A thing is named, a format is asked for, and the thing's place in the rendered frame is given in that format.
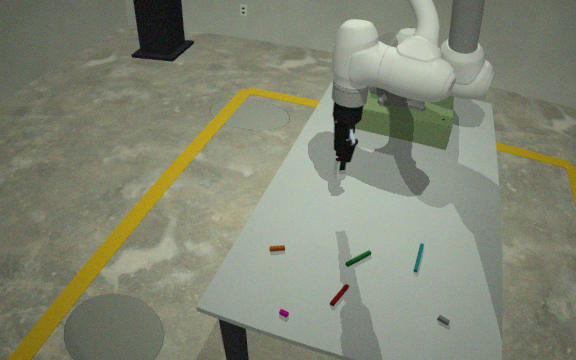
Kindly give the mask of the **red rod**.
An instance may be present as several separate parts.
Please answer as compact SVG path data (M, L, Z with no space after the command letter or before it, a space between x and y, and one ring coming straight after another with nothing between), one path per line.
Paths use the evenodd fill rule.
M338 292L338 294L332 299L330 305L334 306L336 302L342 297L342 295L347 291L349 285L345 284L344 287Z

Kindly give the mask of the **green rod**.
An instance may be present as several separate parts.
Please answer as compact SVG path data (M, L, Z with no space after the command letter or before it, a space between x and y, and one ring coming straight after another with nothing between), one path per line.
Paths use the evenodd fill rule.
M359 255L359 256L357 256L357 257L355 257L355 258L353 258L353 259L351 259L351 260L349 260L349 261L347 261L345 265L346 265L347 267L349 267L349 266L355 264L356 262L358 262L358 261L360 261L360 260L362 260L362 259L370 256L371 253L372 253L372 252L371 252L370 250L368 250L368 251L366 251L365 253L363 253L363 254L361 254L361 255Z

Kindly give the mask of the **short grey rod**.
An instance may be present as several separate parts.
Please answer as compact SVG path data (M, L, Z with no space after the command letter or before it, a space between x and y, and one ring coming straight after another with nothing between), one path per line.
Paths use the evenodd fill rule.
M445 325L448 325L450 320L446 319L445 317L439 315L439 317L437 318L437 320L439 320L440 322L444 323Z

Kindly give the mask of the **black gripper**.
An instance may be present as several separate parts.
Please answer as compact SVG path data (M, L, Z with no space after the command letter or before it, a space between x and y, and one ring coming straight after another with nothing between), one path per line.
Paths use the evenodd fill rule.
M358 144L358 139L354 138L354 133L355 125L362 118L362 111L363 106L347 108L334 102L334 150L336 151L336 158L333 174L336 179L345 178L347 163L351 162L355 147Z

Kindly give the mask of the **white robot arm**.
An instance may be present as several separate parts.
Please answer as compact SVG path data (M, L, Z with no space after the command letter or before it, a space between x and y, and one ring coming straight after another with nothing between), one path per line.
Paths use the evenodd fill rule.
M408 2L416 30L400 30L390 46L378 42L370 21L352 19L339 27L332 55L336 104L365 105L369 86L373 86L370 92L382 94L378 104L419 111L425 111L424 102L448 96L479 99L487 95L494 71L478 43L485 0L453 0L449 39L441 48L433 0Z

